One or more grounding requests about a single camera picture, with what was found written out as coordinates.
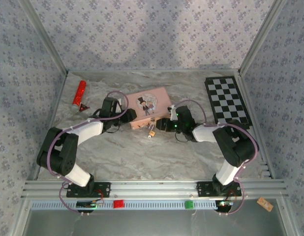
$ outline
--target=small wooden block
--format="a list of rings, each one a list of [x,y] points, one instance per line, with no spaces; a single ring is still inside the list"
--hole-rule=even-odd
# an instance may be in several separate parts
[[[149,135],[151,135],[152,137],[154,137],[155,132],[154,132],[153,130],[151,130],[151,131],[149,132]]]
[[[264,209],[266,209],[268,212],[270,212],[273,208],[273,205],[270,204],[266,199],[259,198],[257,203],[262,206]]]

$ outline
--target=checkerboard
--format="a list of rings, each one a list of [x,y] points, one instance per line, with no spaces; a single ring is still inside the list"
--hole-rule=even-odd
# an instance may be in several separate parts
[[[251,126],[247,108],[233,76],[206,78],[205,85],[216,123],[232,119]]]

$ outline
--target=black mounting bracket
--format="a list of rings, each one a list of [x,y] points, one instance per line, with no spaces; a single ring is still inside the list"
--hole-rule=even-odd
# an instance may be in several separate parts
[[[101,193],[103,193],[103,198],[109,198],[111,192],[110,182],[94,182],[93,191],[86,191],[85,188],[81,188],[75,184],[71,184],[67,189],[67,198],[101,198]]]
[[[198,197],[227,197],[232,190],[237,197],[242,195],[241,187],[239,183],[232,182],[227,188],[223,189],[220,193],[213,188],[212,181],[200,181],[197,182]]]

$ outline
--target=red cylinder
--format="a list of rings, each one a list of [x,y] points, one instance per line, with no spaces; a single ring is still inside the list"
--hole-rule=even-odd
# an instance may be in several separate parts
[[[82,96],[85,91],[85,87],[87,86],[87,82],[84,80],[81,80],[77,89],[77,92],[75,93],[72,106],[80,108]]]

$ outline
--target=pink box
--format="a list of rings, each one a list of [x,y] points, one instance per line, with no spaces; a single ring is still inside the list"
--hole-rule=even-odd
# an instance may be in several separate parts
[[[164,87],[127,95],[129,108],[137,113],[137,118],[130,122],[132,129],[150,125],[161,118],[170,118],[167,108],[172,105]]]

